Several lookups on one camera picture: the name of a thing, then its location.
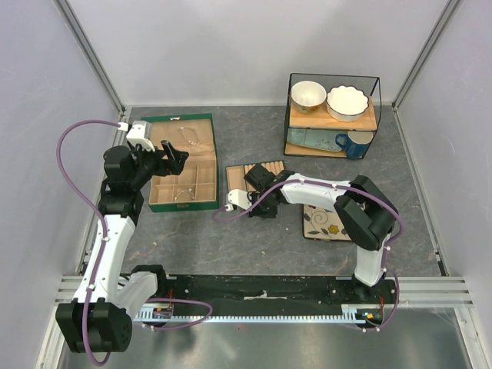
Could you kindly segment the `green jewelry tray insert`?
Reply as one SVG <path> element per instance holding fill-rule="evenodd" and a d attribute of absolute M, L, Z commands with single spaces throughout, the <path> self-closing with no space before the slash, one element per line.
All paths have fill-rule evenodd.
<path fill-rule="evenodd" d="M 226 178 L 227 178 L 227 190 L 239 189 L 242 191 L 254 191 L 252 185 L 250 185 L 244 176 L 256 165 L 256 163 L 245 164 L 245 165 L 234 165 L 226 167 Z M 261 166 L 269 170 L 270 172 L 278 175 L 282 170 L 285 169 L 284 161 L 266 161 L 261 162 Z"/>

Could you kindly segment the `silver pearl bangle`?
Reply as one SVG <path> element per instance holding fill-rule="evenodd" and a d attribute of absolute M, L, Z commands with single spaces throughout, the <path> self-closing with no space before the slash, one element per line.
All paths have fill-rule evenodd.
<path fill-rule="evenodd" d="M 175 195 L 175 202 L 188 202 L 194 200 L 195 200 L 195 190 L 193 188 L 181 189 Z"/>

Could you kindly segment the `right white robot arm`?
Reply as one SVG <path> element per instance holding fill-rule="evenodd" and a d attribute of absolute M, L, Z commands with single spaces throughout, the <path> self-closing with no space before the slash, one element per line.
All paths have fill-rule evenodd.
<path fill-rule="evenodd" d="M 353 296 L 367 303 L 379 295 L 378 283 L 386 273 L 384 246 L 402 220 L 372 180 L 358 175 L 352 181 L 327 181 L 290 170 L 274 174 L 262 165 L 255 165 L 244 179 L 252 190 L 233 190 L 228 199 L 250 216 L 274 218 L 280 204 L 304 204 L 336 213 L 357 246 Z"/>

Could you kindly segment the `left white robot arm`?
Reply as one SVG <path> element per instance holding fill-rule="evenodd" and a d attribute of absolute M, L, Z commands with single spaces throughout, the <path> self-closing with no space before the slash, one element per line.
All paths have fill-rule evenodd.
<path fill-rule="evenodd" d="M 150 151 L 140 145 L 120 145 L 103 154 L 106 177 L 95 208 L 95 249 L 71 302 L 60 304 L 55 314 L 70 351 L 125 351 L 132 321 L 145 302 L 160 302 L 168 296 L 169 285 L 161 266 L 137 266 L 124 287 L 118 282 L 144 202 L 142 188 L 154 176 L 180 175 L 188 156 L 166 140 Z"/>

